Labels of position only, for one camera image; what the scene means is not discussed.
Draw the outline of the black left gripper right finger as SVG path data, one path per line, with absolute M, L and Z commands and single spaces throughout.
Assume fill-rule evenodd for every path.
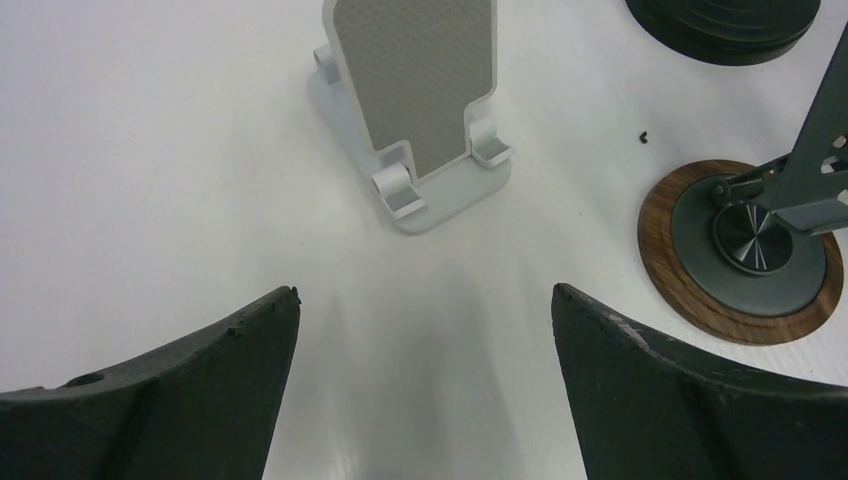
M 847 390 L 701 350 L 569 284 L 552 329 L 591 479 L 843 479 Z

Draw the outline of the wooden base black phone stand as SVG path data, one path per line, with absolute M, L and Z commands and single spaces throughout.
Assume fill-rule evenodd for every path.
M 845 268 L 847 42 L 791 151 L 753 166 L 702 160 L 664 176 L 637 226 L 646 272 L 686 321 L 747 345 L 803 338 L 834 314 Z

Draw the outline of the white folding phone stand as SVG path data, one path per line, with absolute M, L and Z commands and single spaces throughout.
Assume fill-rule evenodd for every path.
M 501 189 L 514 149 L 492 1 L 327 1 L 308 93 L 396 227 L 427 232 Z

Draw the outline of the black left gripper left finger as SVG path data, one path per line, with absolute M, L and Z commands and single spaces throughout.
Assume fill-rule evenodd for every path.
M 282 286 L 130 360 L 3 393 L 2 477 L 261 478 L 300 314 Z

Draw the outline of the black round stand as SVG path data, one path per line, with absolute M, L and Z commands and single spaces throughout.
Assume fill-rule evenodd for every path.
M 749 66 L 790 51 L 812 26 L 819 0 L 627 0 L 652 37 L 702 62 Z

